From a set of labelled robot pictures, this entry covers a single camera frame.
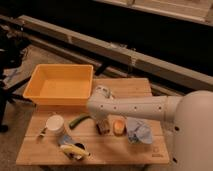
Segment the wooden tabletop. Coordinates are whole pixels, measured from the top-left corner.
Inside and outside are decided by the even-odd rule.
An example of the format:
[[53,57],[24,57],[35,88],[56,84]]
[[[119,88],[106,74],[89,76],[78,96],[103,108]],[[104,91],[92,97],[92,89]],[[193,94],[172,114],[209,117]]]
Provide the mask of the wooden tabletop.
[[[97,85],[108,86],[115,98],[151,96],[147,79],[94,79],[93,88]],[[70,160],[58,147],[59,137],[51,132],[37,141],[46,120],[53,112],[65,119],[65,129],[74,141],[83,143],[91,153],[82,161]],[[23,144],[19,151],[18,165],[125,165],[125,164],[165,164],[169,156],[164,141],[160,122],[145,120],[151,127],[154,142],[151,145],[130,144],[127,136],[116,137],[112,132],[113,120],[121,116],[109,116],[111,132],[99,135],[93,120],[87,119],[74,130],[69,130],[68,123],[80,113],[85,113],[80,106],[38,106],[33,113]]]

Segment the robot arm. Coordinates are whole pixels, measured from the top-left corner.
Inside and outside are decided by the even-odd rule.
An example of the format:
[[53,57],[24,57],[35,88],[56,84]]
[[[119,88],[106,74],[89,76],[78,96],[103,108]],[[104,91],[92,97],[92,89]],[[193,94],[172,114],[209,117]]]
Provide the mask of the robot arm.
[[87,103],[96,123],[108,114],[174,123],[173,171],[213,170],[213,93],[197,91],[184,97],[111,99],[98,86]]
[[108,114],[173,122],[182,97],[158,96],[111,99],[110,90],[98,86],[88,100],[87,108],[93,119],[103,120]]

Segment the paper cup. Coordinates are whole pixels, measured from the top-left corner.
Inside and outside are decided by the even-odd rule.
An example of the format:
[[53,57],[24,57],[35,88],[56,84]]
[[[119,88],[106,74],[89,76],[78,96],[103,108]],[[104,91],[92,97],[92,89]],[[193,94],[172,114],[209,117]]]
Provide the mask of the paper cup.
[[49,117],[49,119],[46,122],[46,128],[55,135],[60,135],[64,131],[63,117],[60,115],[53,115]]

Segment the yellow tray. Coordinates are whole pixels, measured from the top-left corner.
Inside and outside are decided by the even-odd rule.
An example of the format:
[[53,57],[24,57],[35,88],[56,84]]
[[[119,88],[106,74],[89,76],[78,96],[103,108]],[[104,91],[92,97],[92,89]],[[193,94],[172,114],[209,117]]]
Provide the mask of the yellow tray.
[[92,65],[40,64],[23,95],[39,105],[85,105],[92,78]]

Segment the metal frame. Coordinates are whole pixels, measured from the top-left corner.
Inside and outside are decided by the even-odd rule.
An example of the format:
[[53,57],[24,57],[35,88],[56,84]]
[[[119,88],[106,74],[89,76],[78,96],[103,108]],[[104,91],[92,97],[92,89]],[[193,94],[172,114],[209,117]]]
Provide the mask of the metal frame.
[[64,41],[82,49],[102,55],[111,60],[125,65],[131,65],[137,69],[155,76],[169,80],[176,84],[194,89],[213,91],[213,77],[187,69],[152,56],[144,55],[136,51],[116,46],[109,42],[96,39],[78,32],[50,24],[29,16],[20,16],[15,23],[41,34]]
[[190,21],[198,24],[213,26],[212,20],[206,20],[206,15],[208,15],[208,5],[210,1],[204,1],[200,5],[200,8],[190,7],[187,3],[187,0],[184,5],[178,5],[174,2],[150,0],[150,1],[135,1],[131,5],[128,5],[128,0],[94,0],[100,3],[106,3],[110,5],[120,6],[124,8],[130,8],[137,11],[148,12],[152,14],[157,14],[161,16],[171,17],[179,20]]

